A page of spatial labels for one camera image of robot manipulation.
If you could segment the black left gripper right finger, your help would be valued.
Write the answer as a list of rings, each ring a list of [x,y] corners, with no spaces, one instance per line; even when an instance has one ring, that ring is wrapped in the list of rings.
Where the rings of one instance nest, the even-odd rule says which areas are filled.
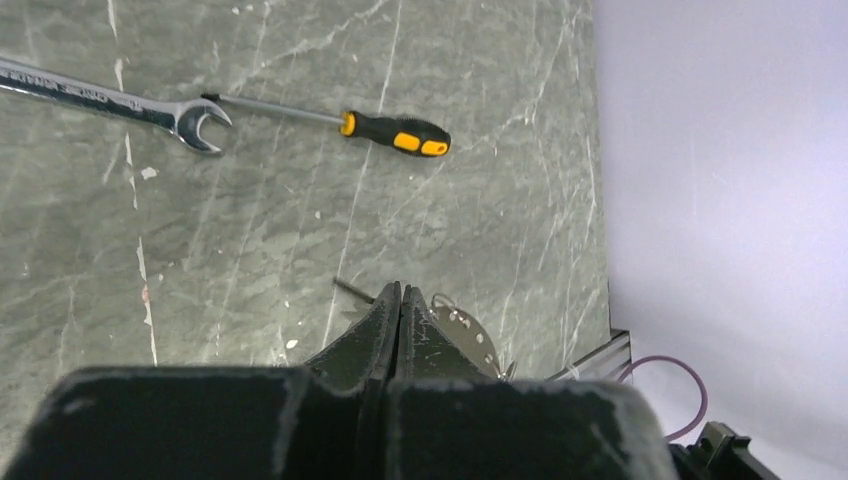
[[[675,479],[659,423],[611,381],[397,378],[390,479]]]

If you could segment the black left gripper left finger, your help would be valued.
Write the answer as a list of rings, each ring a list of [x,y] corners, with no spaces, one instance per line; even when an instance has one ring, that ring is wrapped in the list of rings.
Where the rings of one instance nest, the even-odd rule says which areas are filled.
[[[293,367],[88,367],[39,405],[8,479],[380,479],[403,292]]]

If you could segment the metal keyring plate with rings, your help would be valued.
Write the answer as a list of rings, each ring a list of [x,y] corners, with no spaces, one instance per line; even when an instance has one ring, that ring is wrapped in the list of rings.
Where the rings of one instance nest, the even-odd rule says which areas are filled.
[[[368,378],[512,379],[482,324],[444,294],[429,300],[420,289],[398,282],[376,296],[336,277],[335,286],[365,303],[348,329],[307,361],[309,368],[340,390]]]

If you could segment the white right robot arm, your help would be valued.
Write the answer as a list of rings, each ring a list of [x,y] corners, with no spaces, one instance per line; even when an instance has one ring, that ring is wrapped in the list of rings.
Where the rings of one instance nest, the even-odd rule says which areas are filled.
[[[722,422],[705,424],[694,444],[669,444],[678,476],[683,480],[779,480],[748,447],[751,438]]]

